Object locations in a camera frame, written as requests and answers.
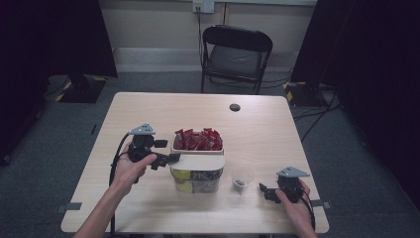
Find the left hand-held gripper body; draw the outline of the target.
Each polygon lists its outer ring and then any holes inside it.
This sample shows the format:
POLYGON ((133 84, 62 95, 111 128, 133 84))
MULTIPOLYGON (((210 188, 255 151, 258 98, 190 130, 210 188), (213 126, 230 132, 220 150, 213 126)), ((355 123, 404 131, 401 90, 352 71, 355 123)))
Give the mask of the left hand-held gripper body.
POLYGON ((151 147, 155 144, 155 133, 155 129, 149 123, 128 132, 129 135, 133 136, 133 139, 127 154, 133 163, 142 160, 152 152, 151 147))

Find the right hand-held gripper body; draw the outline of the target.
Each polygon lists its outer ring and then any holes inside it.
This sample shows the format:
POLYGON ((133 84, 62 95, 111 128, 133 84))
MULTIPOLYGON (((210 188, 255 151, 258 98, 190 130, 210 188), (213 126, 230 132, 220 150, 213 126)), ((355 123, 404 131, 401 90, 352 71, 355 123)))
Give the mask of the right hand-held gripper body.
POLYGON ((296 203, 303 195, 303 186, 299 179, 309 177, 309 174, 294 167, 286 167, 276 174, 278 187, 291 202, 296 203))

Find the clear plastic cup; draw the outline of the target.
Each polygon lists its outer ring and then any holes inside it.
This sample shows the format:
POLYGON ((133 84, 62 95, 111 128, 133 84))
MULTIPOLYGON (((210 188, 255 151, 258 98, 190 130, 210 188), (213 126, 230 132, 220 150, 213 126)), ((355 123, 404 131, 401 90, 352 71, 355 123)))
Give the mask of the clear plastic cup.
POLYGON ((250 167, 233 167, 231 171, 231 183, 233 191, 238 194, 243 194, 253 183, 255 179, 254 170, 250 167), (245 183, 244 187, 235 187, 233 185, 233 180, 240 179, 245 183))

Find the white box lid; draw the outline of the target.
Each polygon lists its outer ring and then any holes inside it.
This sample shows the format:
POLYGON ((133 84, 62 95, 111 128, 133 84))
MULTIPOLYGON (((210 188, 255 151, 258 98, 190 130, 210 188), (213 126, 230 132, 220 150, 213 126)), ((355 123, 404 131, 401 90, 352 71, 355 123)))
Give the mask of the white box lid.
POLYGON ((184 171, 217 171, 223 169, 225 163, 225 157, 222 155, 182 154, 179 161, 170 167, 184 171))

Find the clear storage box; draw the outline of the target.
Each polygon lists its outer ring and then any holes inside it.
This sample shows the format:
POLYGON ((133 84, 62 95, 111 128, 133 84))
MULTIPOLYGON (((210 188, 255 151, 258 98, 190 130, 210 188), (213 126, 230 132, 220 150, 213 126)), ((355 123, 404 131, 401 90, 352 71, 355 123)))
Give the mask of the clear storage box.
POLYGON ((170 165, 178 191, 212 193, 218 190, 226 164, 219 132, 211 128, 200 132, 180 129, 175 132, 170 149, 180 155, 179 161, 170 165))

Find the person's right hand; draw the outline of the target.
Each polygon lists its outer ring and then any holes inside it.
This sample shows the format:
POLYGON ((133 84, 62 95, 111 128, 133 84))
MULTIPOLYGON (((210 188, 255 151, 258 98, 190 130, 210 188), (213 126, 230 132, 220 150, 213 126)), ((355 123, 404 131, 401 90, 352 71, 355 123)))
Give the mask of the person's right hand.
POLYGON ((286 211, 286 214, 291 220, 292 224, 297 228, 308 227, 310 230, 312 230, 312 219, 309 208, 310 189, 302 179, 300 180, 300 183, 303 188, 303 195, 301 196, 301 199, 296 203, 291 202, 286 196, 286 194, 280 189, 277 189, 275 193, 280 199, 286 211))

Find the person's left hand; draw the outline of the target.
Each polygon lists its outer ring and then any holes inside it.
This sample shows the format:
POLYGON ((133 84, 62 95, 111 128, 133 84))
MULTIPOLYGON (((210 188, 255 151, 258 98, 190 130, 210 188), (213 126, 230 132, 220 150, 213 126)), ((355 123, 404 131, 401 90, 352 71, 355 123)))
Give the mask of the person's left hand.
POLYGON ((128 156, 128 150, 129 145, 126 145, 119 156, 114 179, 109 188, 112 193, 122 197, 130 192, 135 180, 145 174, 147 166, 157 159, 155 154, 150 154, 134 163, 128 156))

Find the yellow packet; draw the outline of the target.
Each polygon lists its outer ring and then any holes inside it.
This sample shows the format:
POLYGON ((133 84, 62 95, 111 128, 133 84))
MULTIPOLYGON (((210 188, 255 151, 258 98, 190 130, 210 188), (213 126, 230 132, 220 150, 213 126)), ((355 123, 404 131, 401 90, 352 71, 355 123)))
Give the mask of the yellow packet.
POLYGON ((176 189, 180 192, 184 192, 184 193, 194 192, 193 184, 190 181, 177 182, 175 186, 176 186, 176 189))
POLYGON ((188 170, 173 169, 171 173, 175 179, 189 180, 191 176, 191 171, 188 170))

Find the pile of red packets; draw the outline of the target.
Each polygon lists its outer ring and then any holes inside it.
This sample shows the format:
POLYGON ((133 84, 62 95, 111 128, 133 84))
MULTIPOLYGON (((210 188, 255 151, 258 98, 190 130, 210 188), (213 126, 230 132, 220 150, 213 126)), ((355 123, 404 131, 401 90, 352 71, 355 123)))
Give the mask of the pile of red packets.
POLYGON ((180 129, 174 132, 173 147, 185 151, 221 151, 223 139, 212 128, 203 128, 201 131, 180 129))

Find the pile of grey packets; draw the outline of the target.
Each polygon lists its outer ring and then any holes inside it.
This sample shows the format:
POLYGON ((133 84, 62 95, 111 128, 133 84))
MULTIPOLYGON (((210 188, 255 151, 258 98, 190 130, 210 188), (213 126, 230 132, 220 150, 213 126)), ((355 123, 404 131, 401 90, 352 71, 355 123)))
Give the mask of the pile of grey packets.
POLYGON ((211 193, 217 191, 222 173, 222 170, 193 171, 192 184, 194 187, 194 193, 211 193))

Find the black stand base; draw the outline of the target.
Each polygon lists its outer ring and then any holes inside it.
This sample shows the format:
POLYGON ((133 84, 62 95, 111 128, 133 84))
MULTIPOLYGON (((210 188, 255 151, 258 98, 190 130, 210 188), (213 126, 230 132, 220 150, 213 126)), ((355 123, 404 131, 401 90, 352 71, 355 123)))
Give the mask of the black stand base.
POLYGON ((69 76, 69 83, 56 97, 62 103, 95 103, 107 82, 101 76, 75 74, 69 76))
POLYGON ((282 85, 285 97, 295 107, 327 107, 328 102, 317 87, 306 82, 286 82, 282 85))

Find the black folding chair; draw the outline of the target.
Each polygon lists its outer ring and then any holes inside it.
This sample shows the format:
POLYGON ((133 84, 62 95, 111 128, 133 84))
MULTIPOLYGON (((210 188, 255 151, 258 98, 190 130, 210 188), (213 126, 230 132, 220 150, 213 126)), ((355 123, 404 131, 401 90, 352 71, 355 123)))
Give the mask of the black folding chair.
POLYGON ((251 83, 260 93, 273 42, 256 30, 215 25, 202 33, 201 92, 206 78, 251 83))

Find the black curtain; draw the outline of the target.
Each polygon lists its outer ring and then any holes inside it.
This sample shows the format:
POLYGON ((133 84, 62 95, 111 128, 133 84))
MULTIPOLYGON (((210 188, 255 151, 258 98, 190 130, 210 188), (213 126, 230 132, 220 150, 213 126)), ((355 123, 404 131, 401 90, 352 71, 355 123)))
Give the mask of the black curtain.
POLYGON ((99 0, 0 0, 0 166, 41 111, 49 78, 115 77, 99 0))
POLYGON ((420 210, 420 0, 317 0, 291 79, 338 87, 420 210))

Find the grey table edge bracket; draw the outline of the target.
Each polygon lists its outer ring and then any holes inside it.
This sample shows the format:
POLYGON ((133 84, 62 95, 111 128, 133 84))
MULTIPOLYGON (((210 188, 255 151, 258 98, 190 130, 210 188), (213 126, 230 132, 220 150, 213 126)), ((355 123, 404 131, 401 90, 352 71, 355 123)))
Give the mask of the grey table edge bracket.
POLYGON ((55 211, 58 213, 66 213, 69 210, 79 210, 81 205, 81 202, 68 202, 66 204, 59 205, 55 211))
POLYGON ((311 203, 313 207, 322 206, 324 209, 330 209, 332 207, 330 201, 323 201, 321 199, 311 200, 311 203))

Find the white wall socket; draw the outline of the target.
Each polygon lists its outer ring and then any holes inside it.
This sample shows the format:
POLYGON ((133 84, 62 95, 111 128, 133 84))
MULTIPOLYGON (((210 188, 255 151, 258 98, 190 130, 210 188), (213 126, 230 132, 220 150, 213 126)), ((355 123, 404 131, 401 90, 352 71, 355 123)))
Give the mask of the white wall socket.
POLYGON ((215 12, 215 2, 212 0, 193 0, 192 11, 194 13, 213 14, 215 12))

